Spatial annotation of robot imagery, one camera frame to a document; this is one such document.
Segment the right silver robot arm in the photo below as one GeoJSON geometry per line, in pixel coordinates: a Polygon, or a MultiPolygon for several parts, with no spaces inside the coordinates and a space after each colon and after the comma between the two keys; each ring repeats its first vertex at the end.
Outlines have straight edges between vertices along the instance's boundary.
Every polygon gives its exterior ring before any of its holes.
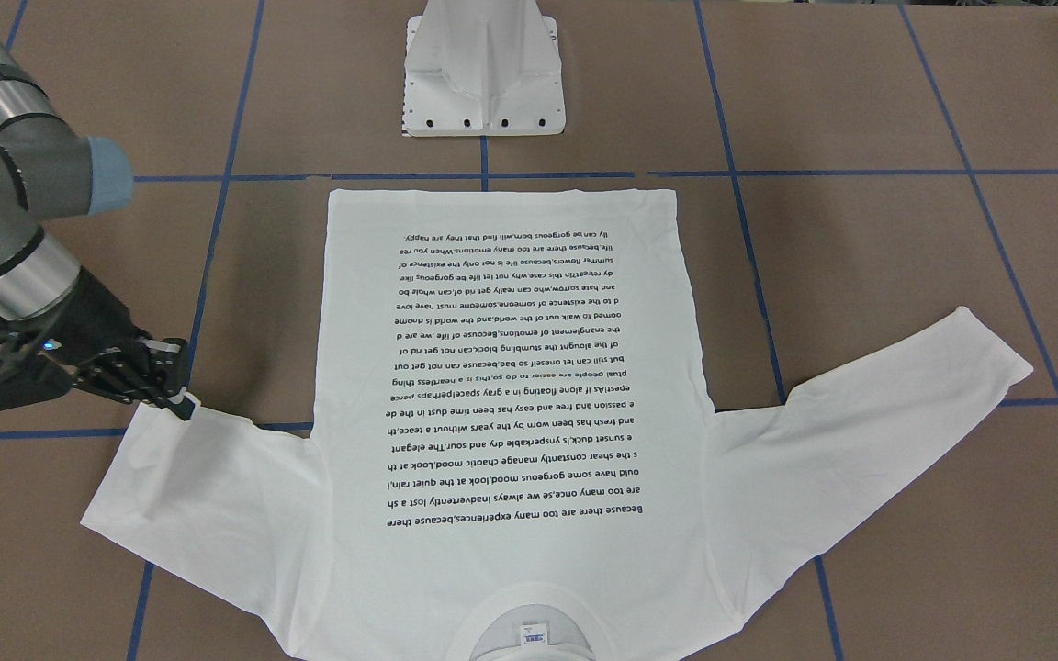
{"type": "Polygon", "coordinates": [[[125,207],[118,144],[80,137],[0,42],[0,411],[79,389],[188,420],[185,339],[156,339],[45,229],[125,207]]]}

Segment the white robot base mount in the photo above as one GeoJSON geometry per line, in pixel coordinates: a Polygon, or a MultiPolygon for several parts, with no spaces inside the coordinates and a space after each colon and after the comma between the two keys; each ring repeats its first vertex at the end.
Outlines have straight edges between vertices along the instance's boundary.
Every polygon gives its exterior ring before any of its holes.
{"type": "Polygon", "coordinates": [[[566,126],[557,20],[535,1],[430,1],[406,26],[408,137],[534,137],[566,126]]]}

